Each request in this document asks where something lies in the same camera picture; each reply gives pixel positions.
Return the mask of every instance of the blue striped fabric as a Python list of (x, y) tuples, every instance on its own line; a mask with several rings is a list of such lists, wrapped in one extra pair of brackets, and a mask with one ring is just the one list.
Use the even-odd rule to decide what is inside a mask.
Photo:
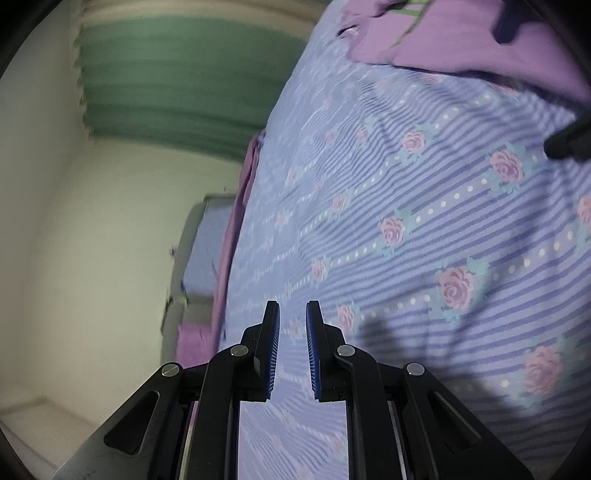
[(591, 164), (544, 138), (564, 102), (484, 76), (346, 59), (342, 2), (271, 117), (226, 337), (281, 304), (273, 398), (242, 407), (241, 478), (348, 477), (345, 408), (310, 385), (305, 307), (378, 361), (423, 362), (548, 478), (591, 416)]

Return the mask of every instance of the metal screw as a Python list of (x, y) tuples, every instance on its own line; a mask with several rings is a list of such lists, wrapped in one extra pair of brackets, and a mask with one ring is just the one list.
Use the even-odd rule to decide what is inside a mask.
[(177, 364), (166, 364), (162, 367), (162, 375), (164, 377), (175, 377), (181, 369)]
[(407, 365), (407, 372), (415, 377), (420, 377), (425, 373), (425, 367), (421, 364), (413, 362), (412, 364)]
[(248, 354), (248, 347), (246, 345), (234, 345), (230, 348), (230, 354), (232, 356), (245, 356)]
[(355, 354), (355, 348), (350, 345), (341, 345), (336, 349), (340, 356), (352, 356)]

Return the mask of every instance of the wall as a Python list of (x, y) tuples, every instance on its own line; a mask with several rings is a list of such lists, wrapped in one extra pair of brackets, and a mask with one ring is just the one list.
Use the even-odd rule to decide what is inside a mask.
[(69, 3), (27, 38), (0, 79), (0, 378), (14, 380), (30, 259), (83, 141), (69, 67)]
[(104, 421), (159, 366), (178, 241), (206, 193), (241, 165), (143, 144), (89, 143), (48, 217), (31, 285), (31, 386)]

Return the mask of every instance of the green curtain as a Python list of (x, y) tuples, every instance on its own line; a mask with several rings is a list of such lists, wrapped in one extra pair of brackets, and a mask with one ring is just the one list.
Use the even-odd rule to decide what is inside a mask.
[(305, 43), (231, 20), (146, 17), (80, 30), (78, 65), (94, 136), (242, 161)]

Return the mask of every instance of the white wall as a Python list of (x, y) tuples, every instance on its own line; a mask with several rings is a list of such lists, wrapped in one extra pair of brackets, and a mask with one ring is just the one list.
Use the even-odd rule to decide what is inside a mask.
[(31, 285), (27, 379), (102, 422), (160, 362), (160, 322), (190, 208), (235, 191), (241, 166), (116, 141), (89, 143), (56, 197)]
[(14, 380), (30, 259), (83, 140), (69, 68), (69, 3), (29, 36), (0, 79), (0, 378)]

